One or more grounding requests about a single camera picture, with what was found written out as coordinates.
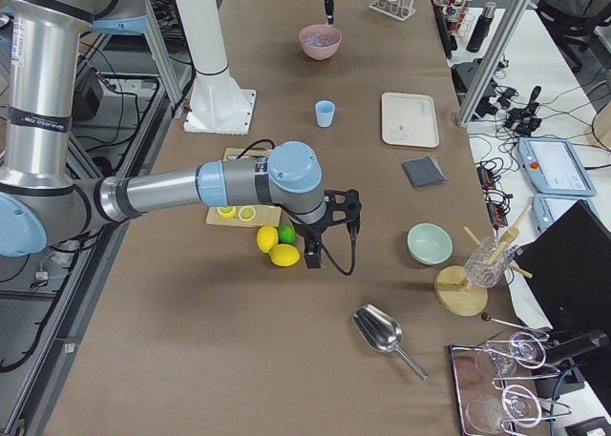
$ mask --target mint green bowl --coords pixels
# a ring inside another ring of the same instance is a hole
[[[452,254],[452,239],[436,224],[420,223],[408,232],[408,250],[422,264],[439,264]]]

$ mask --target black bottle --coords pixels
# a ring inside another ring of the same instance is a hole
[[[479,52],[481,44],[488,35],[490,25],[492,24],[493,19],[495,19],[495,10],[496,3],[494,2],[488,2],[484,5],[484,10],[481,12],[481,15],[479,15],[479,18],[477,18],[474,32],[471,34],[471,38],[467,44],[468,52]]]

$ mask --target black chair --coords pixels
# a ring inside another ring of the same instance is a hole
[[[594,29],[611,25],[611,0],[539,0],[537,14],[554,43],[575,63],[572,71],[577,73],[583,63],[571,45],[585,52],[598,39]]]

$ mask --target metal scoop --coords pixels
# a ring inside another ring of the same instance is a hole
[[[403,331],[399,323],[371,304],[354,312],[352,320],[374,350],[382,353],[397,352],[421,380],[427,380],[427,373],[401,348]]]

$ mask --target pink bowl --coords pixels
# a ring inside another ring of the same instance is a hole
[[[337,52],[342,41],[342,33],[327,24],[314,24],[299,31],[299,41],[305,54],[320,61]]]

